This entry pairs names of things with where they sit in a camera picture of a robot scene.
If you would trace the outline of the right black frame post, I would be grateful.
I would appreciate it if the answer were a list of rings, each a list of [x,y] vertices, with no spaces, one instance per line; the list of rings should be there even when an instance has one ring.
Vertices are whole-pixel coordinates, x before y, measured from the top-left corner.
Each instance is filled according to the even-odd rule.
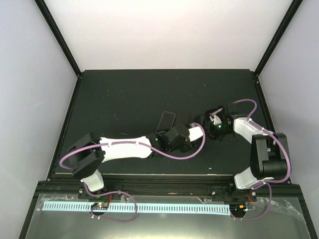
[[[303,0],[293,0],[289,5],[284,17],[282,18],[277,30],[275,31],[269,45],[267,46],[261,60],[259,61],[254,71],[254,74],[256,76],[261,75],[263,69],[265,68],[267,62],[269,61],[271,55],[276,49],[278,43],[280,42],[281,38],[283,37],[284,33],[286,32],[288,26],[290,25],[292,19],[294,18],[302,3]]]

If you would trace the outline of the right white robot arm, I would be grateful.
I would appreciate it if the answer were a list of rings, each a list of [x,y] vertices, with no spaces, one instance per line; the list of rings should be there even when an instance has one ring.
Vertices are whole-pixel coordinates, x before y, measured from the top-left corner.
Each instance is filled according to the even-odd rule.
[[[249,167],[233,176],[226,189],[229,199],[237,201],[247,190],[289,179],[291,161],[285,134],[261,127],[251,115],[239,114],[236,103],[206,111],[202,123],[211,139],[222,140],[228,134],[237,134],[250,143]]]

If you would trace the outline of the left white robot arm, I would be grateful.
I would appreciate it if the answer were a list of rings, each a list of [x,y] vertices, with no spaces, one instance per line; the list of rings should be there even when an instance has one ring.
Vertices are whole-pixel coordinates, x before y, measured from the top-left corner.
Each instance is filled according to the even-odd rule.
[[[180,124],[168,131],[131,139],[88,137],[90,142],[87,144],[79,141],[69,149],[60,160],[60,166],[69,169],[75,179],[86,184],[91,195],[101,199],[107,193],[107,186],[98,170],[100,164],[116,159],[148,158],[155,152],[170,157],[170,153],[177,149],[189,151],[202,136],[200,127]]]

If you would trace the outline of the black frame post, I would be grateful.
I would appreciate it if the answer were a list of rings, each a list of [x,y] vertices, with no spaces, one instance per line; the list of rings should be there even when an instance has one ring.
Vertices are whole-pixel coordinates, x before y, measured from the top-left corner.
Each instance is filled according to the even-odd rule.
[[[271,55],[276,49],[278,43],[280,42],[281,38],[283,37],[284,33],[286,32],[288,26],[290,25],[292,19],[294,18],[302,3],[303,0],[293,0],[289,5],[284,17],[282,18],[277,30],[275,31],[269,45],[267,46],[261,60],[259,61],[254,71],[254,74],[256,76],[261,75],[263,69],[265,68],[267,62],[269,61]]]
[[[82,72],[81,72],[70,48],[68,47],[68,45],[67,45],[52,13],[50,12],[49,7],[47,6],[46,2],[44,0],[35,0],[34,2],[36,3],[42,16],[44,17],[51,32],[53,33],[58,45],[60,46],[62,52],[64,53],[68,63],[70,64],[72,70],[74,71],[75,75],[77,77],[80,77],[82,75]]]

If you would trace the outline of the small green circuit board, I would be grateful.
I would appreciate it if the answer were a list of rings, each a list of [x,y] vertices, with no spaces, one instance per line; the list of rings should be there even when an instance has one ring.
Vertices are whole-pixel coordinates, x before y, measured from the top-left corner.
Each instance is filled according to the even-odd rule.
[[[109,207],[108,203],[97,202],[91,206],[91,210],[107,210]]]

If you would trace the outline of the left black frame post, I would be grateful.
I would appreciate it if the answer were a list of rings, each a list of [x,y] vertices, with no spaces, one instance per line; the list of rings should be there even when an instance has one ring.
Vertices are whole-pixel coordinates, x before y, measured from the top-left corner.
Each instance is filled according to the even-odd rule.
[[[36,3],[42,16],[44,17],[51,32],[53,33],[58,45],[60,46],[62,52],[64,53],[68,63],[70,64],[72,70],[74,71],[75,75],[77,77],[80,77],[82,75],[82,72],[81,72],[70,48],[68,47],[68,45],[67,45],[52,13],[50,12],[49,7],[47,6],[46,2],[44,0],[35,0],[34,2]]]

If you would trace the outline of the right small circuit board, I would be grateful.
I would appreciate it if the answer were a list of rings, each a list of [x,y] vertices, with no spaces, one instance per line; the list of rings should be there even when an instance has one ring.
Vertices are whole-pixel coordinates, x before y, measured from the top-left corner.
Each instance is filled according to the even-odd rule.
[[[255,208],[256,206],[254,204],[248,204],[248,205],[240,204],[240,205],[236,205],[235,210],[246,212],[246,211],[254,210]]]

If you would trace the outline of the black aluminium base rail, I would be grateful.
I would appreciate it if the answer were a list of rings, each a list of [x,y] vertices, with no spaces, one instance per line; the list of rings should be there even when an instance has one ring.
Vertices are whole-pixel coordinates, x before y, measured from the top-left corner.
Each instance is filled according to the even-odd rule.
[[[160,178],[112,178],[107,177],[104,187],[91,193],[101,196],[106,192],[123,191],[133,196],[195,196],[211,198],[213,201],[239,203],[248,198],[268,197],[270,193],[274,197],[298,197],[301,188],[296,184],[271,184],[259,189],[235,188],[235,183],[228,179],[160,179]]]

